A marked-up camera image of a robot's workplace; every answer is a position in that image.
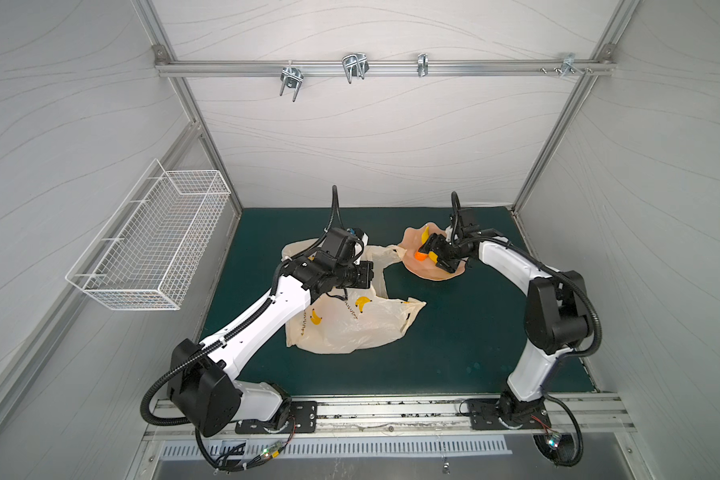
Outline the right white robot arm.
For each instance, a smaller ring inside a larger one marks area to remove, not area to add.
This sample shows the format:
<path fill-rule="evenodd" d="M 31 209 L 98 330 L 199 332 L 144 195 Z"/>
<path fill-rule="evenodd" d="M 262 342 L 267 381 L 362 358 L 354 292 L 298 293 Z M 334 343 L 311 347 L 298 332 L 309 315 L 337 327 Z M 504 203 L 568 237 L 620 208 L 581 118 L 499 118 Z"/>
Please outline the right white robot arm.
<path fill-rule="evenodd" d="M 472 234 L 448 238 L 425 233 L 415 257 L 432 259 L 453 273 L 459 263 L 475 258 L 501 273 L 526 296 L 524 330 L 527 341 L 496 404 L 496 415 L 518 429 L 544 409 L 544 387 L 558 363 L 594 334 L 591 309 L 581 298 L 583 278 L 561 272 L 498 235 Z"/>

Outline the cream banana-print plastic bag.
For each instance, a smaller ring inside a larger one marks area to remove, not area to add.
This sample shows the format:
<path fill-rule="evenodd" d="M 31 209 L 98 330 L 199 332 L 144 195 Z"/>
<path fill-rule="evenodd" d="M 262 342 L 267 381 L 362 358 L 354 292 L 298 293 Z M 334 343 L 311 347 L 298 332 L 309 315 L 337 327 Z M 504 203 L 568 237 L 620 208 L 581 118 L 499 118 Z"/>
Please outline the cream banana-print plastic bag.
<path fill-rule="evenodd" d="M 405 249 L 368 246 L 361 256 L 373 263 L 368 289 L 335 289 L 285 323 L 286 345 L 314 354 L 348 354 L 403 338 L 426 306 L 421 300 L 390 298 L 384 270 L 402 261 Z"/>

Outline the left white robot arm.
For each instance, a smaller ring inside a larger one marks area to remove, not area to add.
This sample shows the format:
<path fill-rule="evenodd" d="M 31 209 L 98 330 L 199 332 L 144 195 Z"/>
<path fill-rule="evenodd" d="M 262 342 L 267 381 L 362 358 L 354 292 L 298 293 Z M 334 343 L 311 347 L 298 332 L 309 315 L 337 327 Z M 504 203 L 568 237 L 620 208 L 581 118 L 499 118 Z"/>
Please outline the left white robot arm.
<path fill-rule="evenodd" d="M 365 289 L 374 278 L 374 263 L 361 260 L 334 269 L 302 258 L 277 277 L 266 292 L 226 327 L 199 343 L 189 339 L 176 346 L 167 381 L 171 402 L 202 436 L 211 437 L 228 424 L 254 421 L 279 430 L 287 421 L 291 398 L 280 387 L 241 381 L 239 375 L 253 355 L 289 319 L 318 298 L 344 289 Z"/>

